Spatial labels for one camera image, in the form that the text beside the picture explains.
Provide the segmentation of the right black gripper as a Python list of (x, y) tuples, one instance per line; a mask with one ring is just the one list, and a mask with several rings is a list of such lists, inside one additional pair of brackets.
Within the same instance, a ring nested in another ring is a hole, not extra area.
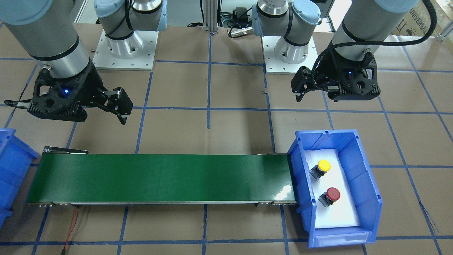
[(94, 65), (87, 65), (79, 74), (66, 79), (53, 78), (47, 68), (42, 68), (27, 111), (38, 118), (81, 122), (87, 118), (83, 106), (92, 103), (116, 115), (122, 125), (133, 108), (122, 87), (108, 91)]

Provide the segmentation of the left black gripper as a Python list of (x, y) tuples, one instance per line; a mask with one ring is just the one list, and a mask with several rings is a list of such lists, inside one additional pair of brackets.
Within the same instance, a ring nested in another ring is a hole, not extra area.
[(370, 49), (360, 53), (358, 60), (347, 59), (334, 49), (325, 50), (317, 61), (315, 71), (301, 66), (291, 80), (298, 103), (306, 93), (314, 90), (326, 91), (329, 99), (335, 102), (367, 101), (380, 95), (377, 63)]

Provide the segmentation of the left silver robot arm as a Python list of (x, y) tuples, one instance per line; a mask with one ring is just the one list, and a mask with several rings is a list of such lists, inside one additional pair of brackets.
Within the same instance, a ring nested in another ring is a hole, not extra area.
[[(372, 100), (380, 95), (377, 63), (379, 48), (416, 0), (353, 0), (329, 46), (346, 43), (319, 55), (313, 68), (300, 67), (291, 80), (300, 102), (314, 90), (326, 91), (331, 100)], [(251, 8), (257, 36), (279, 36), (281, 45), (306, 51), (321, 10), (314, 1), (259, 0)]]

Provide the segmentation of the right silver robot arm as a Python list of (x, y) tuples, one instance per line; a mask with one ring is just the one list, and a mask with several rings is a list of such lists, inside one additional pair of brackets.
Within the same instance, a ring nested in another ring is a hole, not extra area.
[(35, 117), (81, 122), (85, 106), (113, 113), (121, 124), (133, 103), (126, 91), (108, 90), (97, 68), (151, 70), (159, 31), (167, 28), (165, 0), (96, 0), (104, 34), (89, 56), (69, 18), (68, 0), (2, 0), (1, 20), (38, 64), (33, 97), (6, 100)]

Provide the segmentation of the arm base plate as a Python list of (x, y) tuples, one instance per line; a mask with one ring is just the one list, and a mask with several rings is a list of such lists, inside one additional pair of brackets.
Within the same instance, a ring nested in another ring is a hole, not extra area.
[(267, 74), (294, 75), (301, 66), (312, 68), (318, 53), (313, 38), (304, 46), (289, 44), (282, 36), (263, 36)]
[(131, 37), (113, 40), (102, 32), (93, 57), (97, 70), (152, 71), (157, 31), (135, 31)]

